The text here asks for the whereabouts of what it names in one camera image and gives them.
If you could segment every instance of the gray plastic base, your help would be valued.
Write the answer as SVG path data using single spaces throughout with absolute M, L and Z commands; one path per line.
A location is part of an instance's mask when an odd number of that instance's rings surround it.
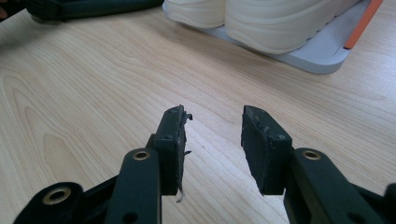
M 369 4 L 370 0 L 359 1 L 345 13 L 334 18 L 323 30 L 309 39 L 305 45 L 293 52 L 287 54 L 261 53 L 313 74 L 333 73 L 341 67 L 341 64 L 347 58 L 350 49 L 344 49 L 344 45 Z M 163 11 L 167 16 L 166 4 L 163 4 Z M 241 47 L 252 49 L 228 37 L 224 26 L 214 29 L 193 28 Z

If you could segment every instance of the wooden table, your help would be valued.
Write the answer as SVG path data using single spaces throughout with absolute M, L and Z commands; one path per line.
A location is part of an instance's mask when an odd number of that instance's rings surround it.
M 282 197 L 262 197 L 250 175 L 244 105 L 383 194 L 396 181 L 395 11 L 385 1 L 327 76 L 169 21 L 160 8 L 53 24 L 15 15 L 0 24 L 0 222 L 53 183 L 89 189 L 116 175 L 180 104 L 194 116 L 187 195 L 163 198 L 163 223 L 288 222 Z

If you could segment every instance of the orange object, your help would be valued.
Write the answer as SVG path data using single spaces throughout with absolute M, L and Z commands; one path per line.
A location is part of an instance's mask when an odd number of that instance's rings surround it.
M 366 26 L 369 24 L 370 20 L 373 18 L 374 14 L 378 10 L 379 6 L 381 6 L 382 0 L 371 0 L 370 5 L 364 11 L 361 16 L 361 20 L 356 26 L 355 30 L 353 30 L 349 39 L 346 41 L 344 45 L 344 49 L 352 49 L 356 42 L 358 42 L 359 37 L 363 33 Z

